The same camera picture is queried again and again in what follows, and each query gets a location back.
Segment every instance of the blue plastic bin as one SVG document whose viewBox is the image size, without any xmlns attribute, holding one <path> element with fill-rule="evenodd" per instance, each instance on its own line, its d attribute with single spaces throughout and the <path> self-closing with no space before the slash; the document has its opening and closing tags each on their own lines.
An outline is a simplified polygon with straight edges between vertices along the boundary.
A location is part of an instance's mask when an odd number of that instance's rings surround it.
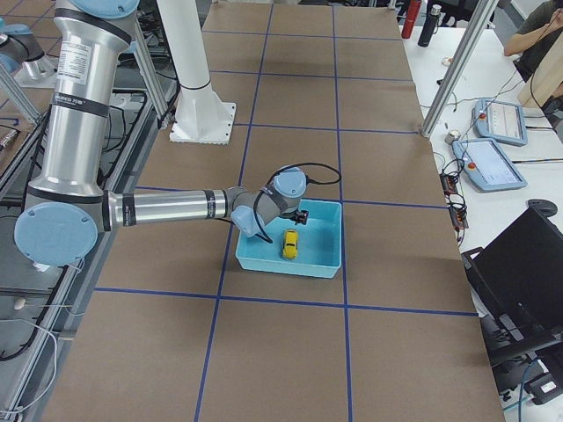
<svg viewBox="0 0 563 422">
<path fill-rule="evenodd" d="M 305 275 L 331 279 L 341 265 L 342 206 L 338 202 L 302 200 L 300 209 L 309 211 L 306 225 L 276 218 L 266 227 L 274 241 L 268 244 L 253 237 L 238 235 L 236 256 L 245 270 Z M 297 258 L 282 258 L 283 233 L 299 233 Z"/>
</svg>

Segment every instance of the black bottle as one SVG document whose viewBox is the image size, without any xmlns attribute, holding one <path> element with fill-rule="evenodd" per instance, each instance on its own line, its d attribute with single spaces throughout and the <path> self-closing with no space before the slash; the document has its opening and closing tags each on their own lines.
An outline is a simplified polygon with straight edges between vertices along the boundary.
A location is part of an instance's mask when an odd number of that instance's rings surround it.
<svg viewBox="0 0 563 422">
<path fill-rule="evenodd" d="M 430 44 L 430 39 L 432 38 L 432 35 L 434 35 L 435 29 L 438 27 L 438 19 L 440 18 L 441 12 L 441 5 L 435 4 L 432 6 L 432 10 L 426 16 L 422 32 L 420 33 L 419 46 L 428 47 L 428 44 Z"/>
</svg>

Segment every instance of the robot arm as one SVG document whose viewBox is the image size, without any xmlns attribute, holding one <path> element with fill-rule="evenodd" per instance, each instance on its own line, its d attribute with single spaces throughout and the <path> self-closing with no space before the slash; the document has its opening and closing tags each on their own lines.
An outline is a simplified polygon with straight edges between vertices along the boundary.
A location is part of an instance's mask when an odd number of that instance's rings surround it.
<svg viewBox="0 0 563 422">
<path fill-rule="evenodd" d="M 33 36 L 31 30 L 21 24 L 5 25 L 0 18 L 0 65 L 13 72 L 20 65 L 33 80 L 52 76 L 55 67 Z"/>
<path fill-rule="evenodd" d="M 96 184 L 118 55 L 135 32 L 138 0 L 57 0 L 61 56 L 41 174 L 27 187 L 14 238 L 35 262 L 63 266 L 83 258 L 99 233 L 118 226 L 224 218 L 246 236 L 275 217 L 305 222 L 298 206 L 307 177 L 280 169 L 257 193 L 227 190 L 156 194 L 102 192 Z M 194 24 L 199 27 L 197 15 Z"/>
</svg>

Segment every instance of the brown cardboard floor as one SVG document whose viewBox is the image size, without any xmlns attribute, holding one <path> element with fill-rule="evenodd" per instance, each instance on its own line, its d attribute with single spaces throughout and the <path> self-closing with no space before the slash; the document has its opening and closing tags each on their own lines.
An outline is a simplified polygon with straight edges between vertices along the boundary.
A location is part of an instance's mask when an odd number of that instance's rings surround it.
<svg viewBox="0 0 563 422">
<path fill-rule="evenodd" d="M 57 54 L 53 2 L 1 3 Z M 162 131 L 138 192 L 330 164 L 341 186 L 307 197 L 343 204 L 344 266 L 244 271 L 221 222 L 123 229 L 43 420 L 504 420 L 394 14 L 215 4 L 204 30 L 214 89 L 238 104 L 230 143 Z"/>
</svg>

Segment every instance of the yellow toy car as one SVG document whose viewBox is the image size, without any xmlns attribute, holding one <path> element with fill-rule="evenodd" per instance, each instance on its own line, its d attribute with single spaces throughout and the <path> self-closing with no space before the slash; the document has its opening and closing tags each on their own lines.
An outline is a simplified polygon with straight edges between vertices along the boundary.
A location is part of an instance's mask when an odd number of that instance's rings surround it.
<svg viewBox="0 0 563 422">
<path fill-rule="evenodd" d="M 299 234 L 297 230 L 287 229 L 283 233 L 283 249 L 281 250 L 281 255 L 285 259 L 295 259 L 297 258 L 297 241 L 299 240 Z"/>
</svg>

